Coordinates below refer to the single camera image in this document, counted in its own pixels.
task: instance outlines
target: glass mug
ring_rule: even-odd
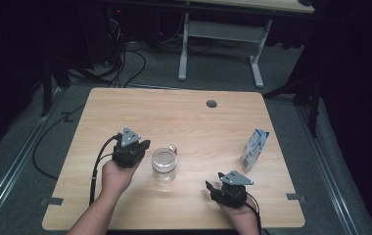
[[[157,149],[152,157],[153,176],[159,183],[168,183],[176,176],[177,149],[174,145]]]

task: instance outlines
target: gray floor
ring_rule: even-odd
[[[138,48],[133,44],[131,49]],[[181,89],[254,91],[266,93],[284,85],[301,49],[284,50],[276,47],[266,47],[259,61],[265,86],[257,89],[252,76],[248,57],[251,45],[235,49],[222,46],[211,47],[205,53],[194,52],[205,49],[193,47],[189,54],[188,78],[178,81],[179,48],[152,49],[144,46],[141,53],[147,64],[145,69],[130,83],[129,87],[161,86]],[[138,72],[142,59],[134,54],[126,54],[126,65],[120,76],[123,84],[128,78]],[[56,97],[63,96],[57,107],[46,120],[45,129],[64,115],[83,105],[92,87],[98,84],[74,80],[70,89],[59,92]],[[337,145],[333,130],[326,117],[324,104],[320,104],[320,116],[317,123],[317,139],[311,138],[305,128],[305,108],[294,107],[292,95],[283,95],[271,100],[265,100],[274,129],[277,133],[284,158],[292,176],[296,192],[301,196],[302,211],[305,216],[305,226],[302,228],[266,228],[269,234],[372,234],[372,219],[369,217],[349,170],[343,160]],[[18,158],[18,153],[28,143],[28,136],[34,127],[40,123],[42,111],[42,91],[34,94],[33,103],[27,107],[12,123],[9,132],[0,142],[0,185],[11,165]],[[37,163],[45,171],[58,175],[67,155],[71,139],[76,130],[82,109],[70,116],[71,122],[61,121],[53,127],[37,148]],[[325,159],[331,177],[323,173]],[[41,222],[46,212],[44,199],[51,196],[56,181],[38,172],[31,160],[30,153],[24,153],[23,169],[18,178],[11,182],[0,202],[0,234],[65,234],[65,231],[46,231]],[[342,195],[343,204],[349,212],[348,221],[338,213],[335,206],[335,192],[329,188],[329,181],[335,182],[338,193]],[[149,231],[142,234],[156,233]],[[182,234],[209,234],[208,231],[183,231]]]

